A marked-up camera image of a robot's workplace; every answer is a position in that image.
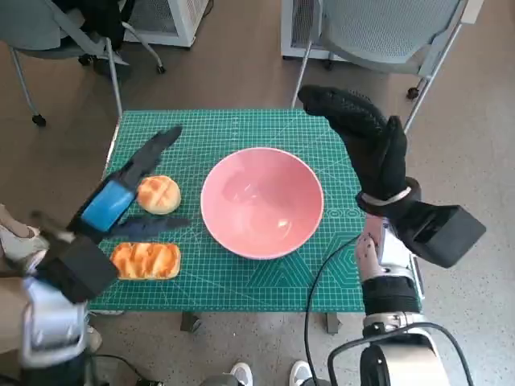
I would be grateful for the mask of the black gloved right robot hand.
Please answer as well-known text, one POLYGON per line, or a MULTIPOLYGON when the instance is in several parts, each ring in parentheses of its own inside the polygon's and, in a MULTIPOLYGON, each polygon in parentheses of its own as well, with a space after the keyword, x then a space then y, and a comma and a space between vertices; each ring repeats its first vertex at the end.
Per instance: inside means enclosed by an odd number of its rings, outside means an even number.
POLYGON ((363 193, 386 201, 407 188, 399 117, 386 118, 368 97, 338 88, 304 85, 298 98, 307 114, 325 117, 342 139, 363 193))

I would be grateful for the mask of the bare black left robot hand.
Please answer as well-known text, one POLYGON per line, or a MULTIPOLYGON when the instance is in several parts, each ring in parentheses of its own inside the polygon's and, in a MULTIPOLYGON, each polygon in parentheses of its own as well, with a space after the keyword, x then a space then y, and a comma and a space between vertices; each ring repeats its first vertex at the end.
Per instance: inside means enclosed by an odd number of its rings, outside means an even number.
POLYGON ((126 237, 139 242, 188 226, 190 220, 170 216, 132 216, 121 221, 136 200, 140 182, 154 171, 162 152, 177 141, 182 130, 178 125, 157 133, 122 168, 108 174, 73 216, 68 230, 87 236, 98 244, 112 237, 126 237))

